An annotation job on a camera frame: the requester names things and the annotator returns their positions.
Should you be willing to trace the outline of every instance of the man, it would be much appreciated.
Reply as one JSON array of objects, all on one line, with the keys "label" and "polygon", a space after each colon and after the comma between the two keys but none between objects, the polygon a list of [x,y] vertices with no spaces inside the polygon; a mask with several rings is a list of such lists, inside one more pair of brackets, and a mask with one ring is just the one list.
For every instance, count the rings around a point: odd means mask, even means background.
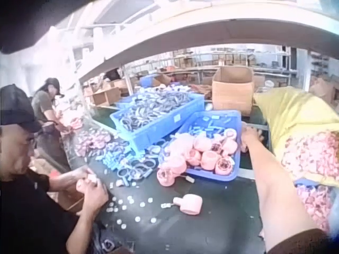
[{"label": "man", "polygon": [[28,169],[40,123],[23,90],[8,85],[0,96],[0,253],[97,254],[119,247],[112,231],[94,222],[108,200],[104,185],[87,182],[80,217],[63,210],[46,192],[64,190],[91,171],[49,178]]}]

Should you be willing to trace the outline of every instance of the black cap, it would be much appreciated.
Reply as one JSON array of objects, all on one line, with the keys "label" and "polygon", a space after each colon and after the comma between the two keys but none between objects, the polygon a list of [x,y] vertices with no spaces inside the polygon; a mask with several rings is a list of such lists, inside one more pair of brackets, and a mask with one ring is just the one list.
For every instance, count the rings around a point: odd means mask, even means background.
[{"label": "black cap", "polygon": [[64,97],[64,95],[60,93],[60,83],[57,78],[48,78],[44,83],[47,85],[53,85],[56,90],[58,90],[57,95],[60,95],[61,98]]},{"label": "black cap", "polygon": [[0,125],[18,124],[31,133],[40,131],[41,124],[26,93],[16,85],[7,85],[0,89]]}]

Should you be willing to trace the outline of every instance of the person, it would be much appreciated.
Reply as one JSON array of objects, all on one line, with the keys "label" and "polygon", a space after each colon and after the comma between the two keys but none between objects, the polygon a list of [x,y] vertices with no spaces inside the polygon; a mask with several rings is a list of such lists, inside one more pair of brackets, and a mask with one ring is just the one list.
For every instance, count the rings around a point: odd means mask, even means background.
[{"label": "person", "polygon": [[256,129],[243,127],[242,142],[255,174],[267,254],[330,253],[325,232],[317,228],[290,176],[260,139]]},{"label": "person", "polygon": [[0,253],[103,254],[119,248],[112,229],[94,222],[108,201],[102,182],[86,182],[80,216],[61,208],[47,191],[65,190],[93,172],[81,167],[49,178],[30,170],[34,134],[41,124],[23,90],[8,85],[0,96]]},{"label": "person", "polygon": [[34,114],[41,124],[54,124],[55,131],[37,137],[37,150],[41,157],[46,159],[61,173],[70,171],[67,156],[60,142],[61,132],[68,132],[70,128],[64,126],[59,115],[53,109],[53,102],[60,93],[60,83],[57,78],[46,79],[33,96],[32,107]]}]

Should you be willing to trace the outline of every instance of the yellow fabric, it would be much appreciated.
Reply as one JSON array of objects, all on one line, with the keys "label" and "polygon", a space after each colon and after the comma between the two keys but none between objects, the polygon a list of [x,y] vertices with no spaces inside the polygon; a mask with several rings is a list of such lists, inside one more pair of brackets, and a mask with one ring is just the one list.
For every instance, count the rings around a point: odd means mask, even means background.
[{"label": "yellow fabric", "polygon": [[[288,137],[301,137],[325,130],[339,131],[338,114],[322,99],[310,93],[293,87],[281,87],[253,96],[269,124],[273,152],[279,161]],[[304,177],[339,187],[339,182],[333,177],[311,173],[306,173]]]}]

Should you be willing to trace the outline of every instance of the black work surface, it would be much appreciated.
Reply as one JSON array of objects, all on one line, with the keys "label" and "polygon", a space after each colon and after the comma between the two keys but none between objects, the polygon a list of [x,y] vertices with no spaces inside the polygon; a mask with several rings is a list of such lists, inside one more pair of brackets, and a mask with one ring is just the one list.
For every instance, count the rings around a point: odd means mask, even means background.
[{"label": "black work surface", "polygon": [[[137,254],[264,253],[264,243],[257,236],[261,222],[258,196],[252,180],[236,178],[222,183],[196,178],[191,184],[177,178],[172,187],[163,187],[158,183],[156,174],[152,173],[137,183],[138,187],[115,187],[116,172],[108,171],[105,175],[105,167],[100,162],[91,160],[88,164],[107,187],[114,183],[114,188],[109,190],[112,196],[98,218],[103,224],[114,227],[128,244],[134,244]],[[173,197],[187,193],[203,198],[199,215],[183,214],[177,206],[160,207],[162,203],[171,203]],[[118,207],[119,211],[108,213],[106,208],[112,202],[113,194],[117,197],[114,207]],[[128,196],[132,196],[133,204],[129,203]],[[153,198],[152,203],[148,203],[150,197]],[[123,200],[121,205],[118,204],[120,199]],[[145,202],[145,207],[140,207],[141,202]],[[126,210],[122,210],[123,205],[127,206]],[[135,221],[136,216],[141,218],[140,222]],[[153,217],[157,219],[154,224],[150,222]],[[118,219],[126,224],[126,229],[121,229]]]}]

